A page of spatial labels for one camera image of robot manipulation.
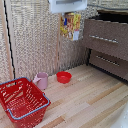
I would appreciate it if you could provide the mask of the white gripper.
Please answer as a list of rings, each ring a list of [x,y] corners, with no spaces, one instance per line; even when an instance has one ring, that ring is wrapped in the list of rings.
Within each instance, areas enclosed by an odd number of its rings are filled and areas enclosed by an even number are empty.
[[[64,13],[85,10],[87,0],[48,0],[52,13]]]

